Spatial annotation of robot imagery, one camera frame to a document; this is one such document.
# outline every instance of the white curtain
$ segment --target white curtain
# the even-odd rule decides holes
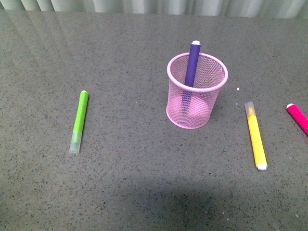
[[[308,18],[308,0],[0,0],[0,9]]]

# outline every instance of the pink mesh pen holder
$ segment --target pink mesh pen holder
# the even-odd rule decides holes
[[[167,66],[169,76],[168,118],[175,125],[194,129],[210,119],[219,89],[227,82],[228,70],[217,58],[199,54],[193,87],[184,85],[189,53],[179,54]]]

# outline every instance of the table surface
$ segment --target table surface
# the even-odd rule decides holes
[[[292,19],[1,10],[1,229],[307,230],[308,137],[285,109],[295,103],[308,115],[307,28]],[[166,115],[166,68],[193,40],[229,79],[209,122],[186,130]],[[72,155],[82,90],[89,103]]]

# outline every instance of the green marker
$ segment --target green marker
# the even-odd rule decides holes
[[[88,98],[89,98],[89,94],[85,90],[83,90],[80,93],[79,105],[78,105],[74,129],[73,129],[71,146],[69,148],[69,152],[71,154],[79,153],[83,125],[85,123],[85,115],[86,115],[86,110],[87,110]]]

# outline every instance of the magenta marker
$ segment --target magenta marker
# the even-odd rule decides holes
[[[308,136],[308,119],[305,115],[293,103],[287,105],[287,111]]]

